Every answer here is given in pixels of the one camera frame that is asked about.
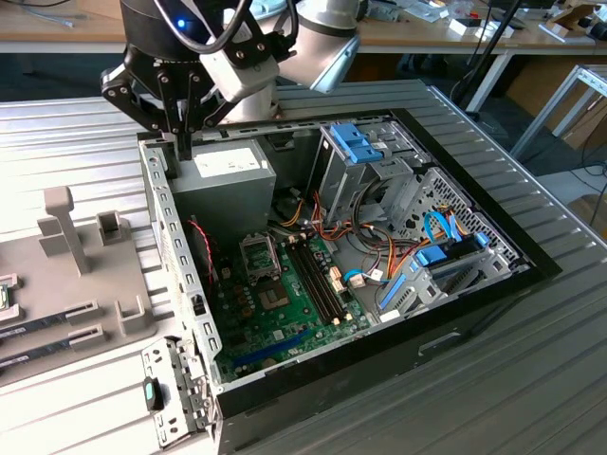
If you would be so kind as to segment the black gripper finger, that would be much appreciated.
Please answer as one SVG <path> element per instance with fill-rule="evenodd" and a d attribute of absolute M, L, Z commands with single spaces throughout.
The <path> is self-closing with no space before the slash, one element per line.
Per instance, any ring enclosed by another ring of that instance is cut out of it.
<path fill-rule="evenodd" d="M 147 131 L 161 134 L 174 145 L 175 157 L 183 158 L 183 122 L 178 98 L 168 74 L 160 70 L 152 81 L 156 83 L 161 102 L 157 107 L 134 91 L 134 78 L 120 65 L 101 74 L 102 96 Z"/>
<path fill-rule="evenodd" d="M 209 76 L 190 73 L 187 98 L 183 107 L 183 133 L 180 135 L 180 160 L 192 158 L 193 134 L 207 127 L 207 118 L 212 117 L 222 104 L 222 98 Z"/>

